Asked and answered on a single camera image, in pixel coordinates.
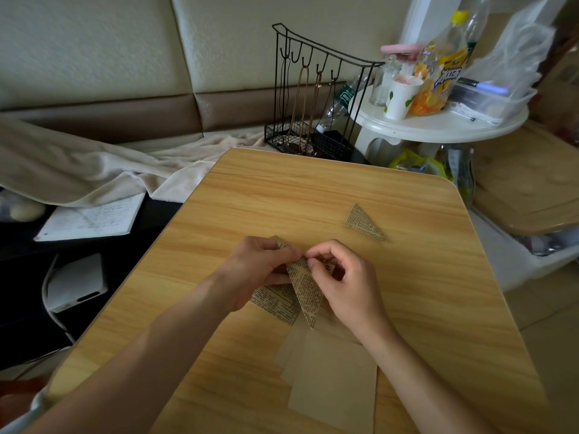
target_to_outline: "tiled floor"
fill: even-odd
[[[562,434],[579,432],[579,265],[505,293]]]

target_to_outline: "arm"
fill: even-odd
[[[258,286],[289,283],[276,272],[302,255],[273,238],[246,237],[217,271],[34,423],[26,434],[146,433],[230,313]]]
[[[305,256],[334,313],[374,357],[422,434],[499,432],[398,334],[370,262],[336,240],[316,245]],[[320,260],[341,267],[342,280],[332,278]]]

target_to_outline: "white cable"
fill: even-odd
[[[70,340],[70,342],[74,344],[74,343],[76,343],[76,341],[73,338],[73,336],[70,334],[70,332],[68,331],[67,327],[65,325],[63,325],[58,318],[56,318],[56,315],[54,314],[54,312],[49,310],[48,306],[46,305],[46,298],[48,296],[48,282],[50,281],[50,276],[52,275],[52,271],[54,270],[54,265],[56,264],[56,261],[58,258],[59,258],[59,254],[56,253],[56,255],[54,256],[54,259],[52,259],[52,263],[50,264],[48,271],[46,272],[46,276],[44,276],[44,280],[42,281],[42,291],[41,291],[42,292],[42,304],[44,305],[44,309],[46,309],[48,316],[52,319],[52,321],[54,321],[54,323],[56,323],[56,325],[59,328],[61,328],[64,331],[64,333],[67,335],[67,338]]]

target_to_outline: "forearm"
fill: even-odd
[[[215,277],[199,283],[27,434],[148,432],[226,317],[222,292]]]
[[[367,333],[376,359],[422,434],[496,434],[499,431],[432,369],[392,328]]]

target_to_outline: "wooden table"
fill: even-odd
[[[387,235],[347,228],[357,203]],[[374,262],[413,347],[504,432],[552,432],[546,397],[451,182],[286,154],[227,152],[58,369],[61,399],[211,273],[244,235],[307,248],[337,238]],[[290,328],[248,303],[215,332],[153,432],[338,430],[287,409],[274,356]],[[376,433],[416,432],[380,372]]]

